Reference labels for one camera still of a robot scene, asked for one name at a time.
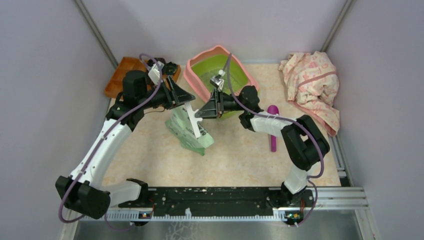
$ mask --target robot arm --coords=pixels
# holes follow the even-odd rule
[[[57,179],[56,189],[63,199],[73,181],[81,174],[65,200],[66,208],[99,219],[109,207],[147,197],[148,185],[136,179],[127,179],[124,183],[116,185],[102,186],[106,170],[123,142],[144,117],[145,109],[159,106],[173,109],[183,104],[190,104],[190,101],[195,99],[195,96],[184,91],[168,76],[166,82],[156,86],[160,89],[147,104],[125,117],[108,133],[107,137],[104,137],[121,116],[153,94],[153,89],[147,90],[147,85],[151,84],[150,80],[144,71],[133,70],[126,74],[122,81],[123,92],[118,94],[115,104],[106,114],[100,134],[87,155],[68,177],[60,176]],[[85,166],[91,155],[93,155],[91,161]]]
[[[221,75],[211,78],[210,83],[216,89],[212,91],[209,101],[196,112],[195,117],[203,119],[220,118],[224,112],[243,111],[232,96],[222,92],[223,80]],[[259,107],[258,92],[254,86],[245,86],[237,99],[248,109],[261,115],[257,116],[244,111],[238,118],[245,129],[253,132],[262,132],[284,139],[285,146],[293,162],[293,167],[288,178],[282,183],[281,191],[287,202],[295,203],[299,201],[299,196],[307,186],[307,177],[311,169],[320,161],[319,154],[311,139],[303,140],[306,134],[294,123],[276,119],[277,115],[269,114]],[[324,156],[330,151],[330,145],[308,115],[303,115],[297,119],[290,118],[305,127],[318,143],[320,151]]]

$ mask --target purple brush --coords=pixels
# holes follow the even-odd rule
[[[276,105],[271,105],[268,107],[267,112],[269,114],[280,114],[278,107]],[[277,137],[269,135],[271,137],[271,152],[277,152]]]

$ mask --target plastic tub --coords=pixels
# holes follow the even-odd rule
[[[190,87],[196,92],[196,94],[206,103],[211,97],[213,86],[209,83],[211,77],[218,74],[228,58],[230,52],[221,45],[217,45],[209,50],[203,51],[189,59],[184,70],[184,78],[187,80]],[[232,55],[230,63],[230,79],[233,90],[236,94],[244,86],[254,86],[259,90],[258,82],[246,71],[242,63]],[[224,83],[223,92],[230,94],[228,83]]]

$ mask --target cable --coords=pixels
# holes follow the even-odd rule
[[[303,214],[304,213],[304,209],[305,209],[305,200],[303,199],[303,197],[300,199],[300,213]]]
[[[148,111],[148,112],[145,112],[144,113],[144,115],[146,115],[146,114],[150,114],[150,113],[163,113],[163,112],[165,112],[165,108],[163,107],[163,106],[161,106],[163,109],[162,110],[160,110],[160,111]]]
[[[314,210],[315,205],[317,205],[318,188],[315,185],[315,183],[313,183],[311,180],[308,179],[307,182],[310,183],[313,186],[313,189],[315,190],[315,199],[313,200],[313,203],[312,203],[312,206],[310,207],[310,210],[307,212],[306,216],[302,219],[302,221],[300,221],[299,223],[296,223],[295,225],[290,225],[291,227],[300,227],[304,222],[306,222],[306,220],[309,218],[312,211]]]
[[[226,77],[227,77],[228,87],[229,87],[229,90],[231,92],[232,98],[234,98],[234,100],[238,103],[238,105],[240,105],[240,107],[243,108],[245,111],[247,111],[247,112],[249,112],[249,113],[251,113],[253,115],[262,117],[262,118],[267,118],[268,117],[267,115],[263,115],[263,114],[260,114],[260,113],[257,113],[257,112],[254,112],[254,111],[250,110],[245,105],[243,105],[240,102],[240,100],[237,99],[237,96],[236,96],[236,94],[233,91],[233,86],[231,85],[231,81],[230,81],[230,61],[231,61],[231,57],[232,56],[233,56],[232,53],[230,53],[228,55],[228,58],[227,58],[226,63],[224,65],[227,68],[227,75],[226,75]],[[295,124],[300,129],[302,129],[302,131],[304,131],[304,133],[309,137],[309,139],[312,141],[313,145],[315,146],[316,150],[318,151],[319,161],[321,162],[321,170],[319,171],[319,174],[318,175],[315,175],[315,176],[310,176],[309,175],[309,176],[307,176],[307,178],[308,179],[317,179],[317,178],[321,177],[323,175],[323,173],[324,173],[324,157],[323,157],[323,153],[320,150],[320,147],[318,146],[317,141],[312,136],[312,134],[304,126],[302,126],[300,123],[298,123],[295,120],[292,120],[292,119],[286,118],[286,117],[282,117],[282,116],[276,116],[275,119],[279,119],[279,120],[283,120],[283,121],[288,121],[288,122],[291,122],[291,123]]]
[[[150,212],[150,218],[153,217],[153,212],[155,211],[155,202],[153,201],[153,199],[149,199],[150,202],[153,203],[153,206],[151,207],[151,212]]]
[[[129,227],[126,227],[126,228],[115,228],[115,227],[113,227],[113,226],[112,226],[112,225],[108,222],[108,218],[106,217],[106,215],[108,215],[108,212],[106,212],[106,213],[104,214],[104,221],[106,222],[107,226],[108,226],[110,229],[112,229],[113,231],[116,231],[116,232],[127,232],[127,231],[129,231],[129,230],[131,230],[131,229],[133,229],[133,228],[135,228],[135,227],[136,227],[136,225],[135,225],[134,223],[130,222],[129,224],[130,224],[131,226],[129,226]]]
[[[230,53],[229,55],[228,55],[228,58],[227,58],[227,60],[226,60],[226,63],[225,63],[225,65],[224,65],[224,68],[222,69],[222,70],[225,70],[225,67],[226,67],[226,69],[227,69],[227,81],[228,81],[228,87],[229,87],[229,90],[230,90],[230,92],[231,92],[231,96],[232,96],[232,98],[237,102],[237,104],[238,105],[240,105],[240,107],[242,107],[245,111],[247,111],[247,112],[249,112],[249,113],[251,113],[251,114],[253,114],[253,115],[256,115],[256,116],[259,116],[259,117],[262,117],[262,118],[267,118],[268,116],[267,115],[262,115],[262,114],[259,114],[259,113],[257,113],[257,112],[254,112],[254,111],[252,111],[252,110],[250,110],[249,108],[247,108],[245,105],[243,105],[238,99],[237,99],[237,96],[236,96],[236,94],[234,93],[234,91],[233,91],[233,87],[232,87],[232,85],[231,85],[231,81],[230,81],[230,62],[231,62],[231,58],[232,58],[232,56],[233,56],[233,54],[232,53]],[[309,216],[311,215],[311,213],[312,213],[312,211],[313,211],[313,209],[315,208],[315,205],[317,204],[317,200],[318,200],[318,189],[317,189],[317,186],[310,180],[310,179],[317,179],[317,178],[319,178],[319,177],[321,177],[322,175],[323,175],[323,173],[324,173],[324,156],[323,156],[323,153],[321,152],[321,150],[320,150],[320,147],[318,146],[318,143],[317,143],[317,141],[315,140],[315,138],[314,138],[314,136],[312,136],[312,134],[304,127],[304,126],[302,126],[300,123],[298,123],[297,121],[295,121],[295,120],[292,120],[292,119],[290,119],[290,118],[286,118],[286,117],[282,117],[282,116],[276,116],[275,117],[275,119],[279,119],[279,120],[283,120],[283,121],[288,121],[288,122],[291,122],[291,123],[293,123],[293,124],[295,124],[296,126],[298,126],[300,129],[302,129],[302,131],[304,131],[304,133],[309,137],[309,139],[312,141],[312,143],[313,143],[313,145],[315,146],[315,148],[316,148],[316,150],[318,151],[318,156],[319,156],[319,161],[321,162],[321,169],[320,169],[320,171],[319,171],[319,174],[318,175],[315,175],[315,176],[311,176],[311,175],[308,175],[307,177],[306,177],[306,179],[307,179],[307,181],[308,181],[308,183],[310,183],[312,186],[313,186],[313,188],[315,189],[315,200],[313,201],[313,204],[312,204],[312,207],[310,208],[310,210],[309,210],[309,212],[306,214],[306,216],[303,218],[303,220],[301,221],[301,222],[299,222],[299,223],[296,223],[296,225],[294,225],[294,226],[296,226],[296,227],[299,227],[301,224],[303,224],[308,218],[309,218]]]
[[[158,69],[159,69],[159,76],[162,76],[162,68],[161,66],[158,64],[158,61],[156,61],[156,59],[154,57],[151,57],[150,55],[146,54],[146,53],[141,53],[140,54],[140,59],[145,56],[148,57],[150,59],[153,60],[153,62],[157,65]],[[111,133],[111,131],[124,119],[126,118],[128,115],[132,114],[133,112],[137,111],[138,109],[140,109],[141,107],[143,107],[146,103],[148,103],[150,100],[152,100],[152,98],[156,95],[156,93],[158,93],[159,89],[160,89],[160,84],[162,82],[162,78],[159,78],[159,82],[157,83],[157,87],[154,89],[153,93],[142,103],[140,103],[139,105],[137,105],[136,107],[134,107],[133,109],[129,110],[127,113],[125,113],[124,115],[122,115],[118,120],[116,120],[116,122],[114,124],[112,124],[112,126],[109,127],[109,129],[104,133],[104,135],[100,138],[100,140],[97,142],[97,144],[95,145],[93,151],[90,153],[90,155],[87,158],[87,161],[85,161],[85,164],[82,166],[80,173],[76,176],[76,178],[72,181],[72,183],[70,184],[70,186],[68,187],[68,189],[66,190],[65,194],[63,195],[62,201],[60,202],[60,206],[59,206],[59,211],[58,211],[58,215],[59,215],[59,220],[62,223],[65,224],[70,224],[70,223],[74,223],[80,219],[82,219],[84,217],[84,215],[81,215],[77,218],[74,218],[72,220],[66,220],[64,219],[63,216],[63,209],[64,209],[64,205],[66,200],[68,199],[69,194],[71,193],[71,190],[74,188],[75,184],[77,184],[78,180],[82,177],[83,172],[87,169],[87,167],[89,166],[89,163],[91,162],[91,160],[93,159],[94,155],[96,154],[96,152],[98,151],[98,149],[100,148],[100,145],[103,143],[103,141],[108,137],[109,133]]]
[[[147,65],[147,63],[143,60],[143,56],[146,56],[147,57],[146,54],[140,53],[140,55],[138,56],[138,58],[140,59],[140,62],[144,65],[144,67],[146,68],[146,70],[149,71],[151,67],[149,65]]]

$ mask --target wooden tray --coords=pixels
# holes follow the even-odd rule
[[[118,67],[104,88],[104,94],[109,98],[116,98],[118,93],[122,92],[122,80],[125,77],[125,74],[131,70],[141,70],[146,71],[145,66],[140,62],[138,58],[124,56],[120,61]],[[177,82],[178,77],[181,73],[181,67],[178,65],[175,74],[172,76],[172,79]]]

